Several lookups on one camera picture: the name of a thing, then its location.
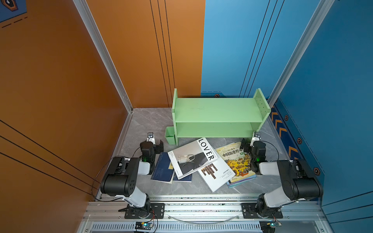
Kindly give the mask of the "white LOVER book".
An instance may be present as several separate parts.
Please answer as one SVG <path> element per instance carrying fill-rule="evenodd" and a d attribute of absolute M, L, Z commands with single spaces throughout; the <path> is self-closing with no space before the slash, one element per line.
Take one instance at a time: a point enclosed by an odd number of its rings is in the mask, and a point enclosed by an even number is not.
<path fill-rule="evenodd" d="M 178 179 L 183 179 L 218 159 L 217 153 L 205 137 L 169 151 L 168 156 Z"/>

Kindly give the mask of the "white book brown bars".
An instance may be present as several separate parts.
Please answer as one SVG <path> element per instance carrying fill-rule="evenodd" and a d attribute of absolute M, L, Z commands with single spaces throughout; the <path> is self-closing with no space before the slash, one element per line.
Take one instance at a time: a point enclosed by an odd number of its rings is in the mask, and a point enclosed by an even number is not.
<path fill-rule="evenodd" d="M 213 193 L 236 175 L 220 156 L 212 164 L 200 169 L 198 173 Z"/>

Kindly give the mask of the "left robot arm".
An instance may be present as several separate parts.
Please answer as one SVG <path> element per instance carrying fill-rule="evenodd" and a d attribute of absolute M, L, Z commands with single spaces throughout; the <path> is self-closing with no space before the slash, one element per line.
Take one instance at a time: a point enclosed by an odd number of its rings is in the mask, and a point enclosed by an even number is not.
<path fill-rule="evenodd" d="M 111 197 L 122 199 L 127 207 L 119 209 L 125 213 L 125 218 L 157 218 L 158 210 L 164 204 L 152 205 L 149 195 L 137 187 L 139 175 L 150 175 L 154 172 L 155 157 L 164 151 L 164 143 L 154 144 L 151 140 L 141 142 L 142 156 L 127 158 L 114 157 L 102 179 L 100 191 Z"/>

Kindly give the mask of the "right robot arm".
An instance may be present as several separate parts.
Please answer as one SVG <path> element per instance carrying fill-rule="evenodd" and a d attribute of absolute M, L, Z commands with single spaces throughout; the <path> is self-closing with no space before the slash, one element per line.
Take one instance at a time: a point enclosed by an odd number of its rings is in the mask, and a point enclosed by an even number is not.
<path fill-rule="evenodd" d="M 266 144 L 262 141 L 241 141 L 241 149 L 250 156 L 250 167 L 256 175 L 278 176 L 281 186 L 259 195 L 256 204 L 242 204 L 243 216 L 279 217 L 281 208 L 299 200 L 323 196 L 323 187 L 303 159 L 266 160 Z"/>

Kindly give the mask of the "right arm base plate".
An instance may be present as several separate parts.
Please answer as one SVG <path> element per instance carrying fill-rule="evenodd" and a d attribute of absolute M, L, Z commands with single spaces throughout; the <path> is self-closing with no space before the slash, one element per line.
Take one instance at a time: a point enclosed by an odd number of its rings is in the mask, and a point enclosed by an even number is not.
<path fill-rule="evenodd" d="M 249 218 L 276 218 L 282 219 L 283 214 L 280 208 L 269 208 L 264 206 L 262 209 L 257 207 L 256 203 L 242 203 L 241 210 L 245 219 Z"/>

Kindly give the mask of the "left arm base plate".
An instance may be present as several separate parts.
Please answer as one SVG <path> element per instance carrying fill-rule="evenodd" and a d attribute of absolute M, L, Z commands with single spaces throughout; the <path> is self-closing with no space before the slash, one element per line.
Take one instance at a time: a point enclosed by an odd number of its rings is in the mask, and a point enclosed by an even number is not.
<path fill-rule="evenodd" d="M 129 204 L 126 207 L 124 214 L 125 219 L 163 219 L 165 213 L 164 203 L 145 204 L 142 208 L 131 207 Z"/>

